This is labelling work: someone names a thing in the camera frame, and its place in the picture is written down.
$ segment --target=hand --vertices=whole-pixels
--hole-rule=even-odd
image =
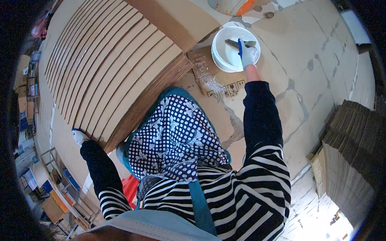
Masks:
[[[255,66],[257,49],[254,47],[246,47],[242,39],[239,39],[238,42],[239,42],[239,55],[241,57],[243,70],[245,70],[245,67],[247,67],[248,65],[252,64]]]
[[[72,128],[71,132],[73,133],[73,138],[74,138],[75,142],[79,146],[82,146],[83,142],[90,139],[81,129]]]

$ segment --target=apron strap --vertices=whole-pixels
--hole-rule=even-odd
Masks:
[[[217,236],[215,223],[209,211],[207,200],[198,180],[189,182],[190,196],[192,197],[194,219],[196,227]]]

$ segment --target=cardboard sheet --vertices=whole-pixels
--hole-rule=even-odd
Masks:
[[[221,24],[189,0],[125,0],[170,38],[182,52]]]
[[[227,73],[220,70],[213,62],[211,47],[206,46],[186,54],[194,64],[193,72],[201,92],[207,97],[234,97],[244,88],[245,73]]]

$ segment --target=apron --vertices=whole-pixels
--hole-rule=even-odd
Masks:
[[[214,224],[198,183],[197,167],[207,165],[231,170],[231,159],[221,147],[206,114],[187,91],[179,87],[163,91],[140,128],[117,148],[117,156],[140,180],[138,203],[161,179],[188,183],[195,220],[204,219],[204,223],[198,222],[196,226],[201,229],[209,226],[210,230],[206,231],[213,234]]]

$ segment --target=person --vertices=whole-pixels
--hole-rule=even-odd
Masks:
[[[274,240],[283,232],[290,175],[275,98],[259,77],[256,54],[239,39],[247,78],[246,155],[239,171],[232,170],[214,127],[182,88],[166,89],[139,129],[117,147],[119,160],[140,180],[136,210],[108,155],[73,130],[106,219],[74,240]]]

